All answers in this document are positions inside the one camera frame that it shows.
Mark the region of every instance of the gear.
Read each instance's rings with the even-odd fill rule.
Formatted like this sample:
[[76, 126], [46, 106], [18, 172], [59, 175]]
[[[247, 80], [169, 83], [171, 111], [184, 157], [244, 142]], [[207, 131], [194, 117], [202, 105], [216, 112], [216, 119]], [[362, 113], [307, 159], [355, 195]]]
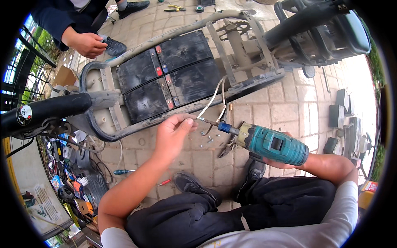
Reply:
[[233, 31], [238, 31], [240, 35], [245, 34], [251, 28], [247, 21], [237, 21], [226, 24], [216, 30], [221, 40], [227, 40], [227, 34]]

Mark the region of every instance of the cordless drill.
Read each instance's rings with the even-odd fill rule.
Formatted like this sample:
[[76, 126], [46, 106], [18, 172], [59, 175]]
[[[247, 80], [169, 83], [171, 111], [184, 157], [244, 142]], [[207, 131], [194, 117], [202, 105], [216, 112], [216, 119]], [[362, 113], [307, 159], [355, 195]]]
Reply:
[[230, 124], [216, 123], [204, 118], [201, 121], [217, 126], [219, 131], [237, 135], [237, 144], [257, 154], [257, 158], [271, 160], [290, 165], [302, 165], [309, 156], [309, 148], [301, 141], [273, 129], [243, 123], [240, 129]]

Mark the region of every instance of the black sneaker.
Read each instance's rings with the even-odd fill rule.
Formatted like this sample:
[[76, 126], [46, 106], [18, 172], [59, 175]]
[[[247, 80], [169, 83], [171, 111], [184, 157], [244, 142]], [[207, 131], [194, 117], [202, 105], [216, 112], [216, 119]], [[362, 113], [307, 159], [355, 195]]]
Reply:
[[116, 12], [119, 13], [119, 19], [121, 20], [126, 18], [131, 13], [145, 9], [147, 6], [149, 6], [149, 3], [149, 1], [127, 2], [127, 7], [123, 11], [116, 10]]
[[250, 189], [256, 180], [263, 177], [266, 171], [266, 164], [250, 158], [245, 163], [243, 171], [246, 175], [243, 180], [236, 185], [232, 193], [233, 200], [239, 203], [244, 203], [247, 190]]
[[217, 207], [222, 203], [222, 197], [217, 191], [204, 187], [200, 181], [189, 172], [180, 171], [175, 173], [173, 181], [182, 193], [207, 194], [214, 199]]
[[109, 54], [112, 57], [118, 57], [125, 53], [127, 50], [127, 46], [124, 45], [123, 43], [116, 41], [110, 37], [104, 39], [103, 43], [108, 44], [106, 47], [106, 53]]

